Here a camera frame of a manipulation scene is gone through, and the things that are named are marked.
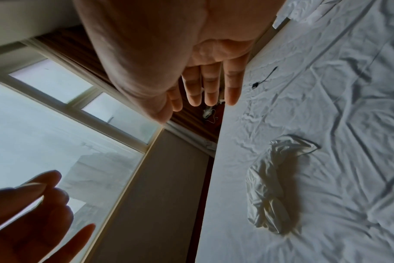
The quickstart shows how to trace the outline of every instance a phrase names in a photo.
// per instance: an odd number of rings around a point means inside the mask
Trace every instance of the bed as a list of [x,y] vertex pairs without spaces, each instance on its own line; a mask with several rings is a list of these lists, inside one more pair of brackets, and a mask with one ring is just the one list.
[[[248,222],[245,176],[283,134],[320,149],[279,169],[293,225],[273,234]],[[394,0],[291,21],[252,59],[224,113],[196,262],[394,262]]]

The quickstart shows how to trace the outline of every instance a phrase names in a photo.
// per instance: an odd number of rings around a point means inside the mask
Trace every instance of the palm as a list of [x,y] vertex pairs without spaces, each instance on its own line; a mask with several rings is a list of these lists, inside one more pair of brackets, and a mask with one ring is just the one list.
[[[58,172],[48,172],[30,181],[42,185],[0,190],[0,225],[44,196],[39,206],[0,230],[0,263],[39,262],[63,239],[73,221],[73,213],[66,205],[68,195],[54,188],[60,177]],[[93,230],[94,225],[80,230],[46,262],[70,262],[85,246]]]
[[75,4],[111,81],[146,114],[165,122],[182,108],[180,75],[192,105],[201,103],[202,83],[206,104],[217,102],[222,63],[226,103],[237,102],[253,42],[283,0]]

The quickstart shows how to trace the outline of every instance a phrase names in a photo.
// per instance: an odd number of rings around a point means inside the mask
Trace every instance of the white window frame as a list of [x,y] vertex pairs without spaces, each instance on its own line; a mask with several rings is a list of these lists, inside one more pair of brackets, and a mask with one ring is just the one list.
[[29,47],[21,43],[14,43],[5,47],[0,48],[0,84],[6,88],[12,89],[20,94],[38,102],[56,112],[63,114],[105,136],[108,136],[130,148],[133,148],[141,153],[147,153],[148,149],[155,141],[156,137],[162,130],[162,125],[159,129],[154,132],[153,137],[149,143],[146,144],[143,141],[125,133],[122,130],[96,118],[93,115],[83,111],[82,109],[97,98],[103,92],[115,98],[111,93],[98,87],[91,87],[72,99],[68,103],[63,103],[36,88],[9,76],[11,72],[22,69],[26,66],[32,65],[36,62],[47,59],[41,54],[36,53]]

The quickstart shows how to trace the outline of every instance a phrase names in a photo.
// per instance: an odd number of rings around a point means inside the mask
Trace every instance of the window pane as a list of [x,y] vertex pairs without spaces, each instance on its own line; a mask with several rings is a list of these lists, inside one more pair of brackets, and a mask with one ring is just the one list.
[[[0,188],[16,187],[48,170],[60,171],[58,186],[69,193],[75,217],[59,247],[88,223],[96,223],[97,234],[142,157],[0,85]],[[87,248],[72,262],[79,262]]]
[[83,110],[145,143],[149,143],[159,126],[106,93],[100,94]]
[[10,75],[64,103],[92,87],[89,82],[49,59]]

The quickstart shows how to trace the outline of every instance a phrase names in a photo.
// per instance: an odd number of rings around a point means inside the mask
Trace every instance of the black cable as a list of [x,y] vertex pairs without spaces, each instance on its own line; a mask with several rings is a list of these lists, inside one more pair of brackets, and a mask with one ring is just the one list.
[[263,81],[253,83],[253,85],[252,85],[252,90],[256,89],[256,88],[259,86],[259,84],[264,83],[264,82],[272,75],[272,73],[274,73],[274,71],[275,71],[277,68],[278,68],[278,66],[276,66],[276,67],[272,70],[272,72],[269,73],[269,75],[266,77],[266,79],[264,79]]

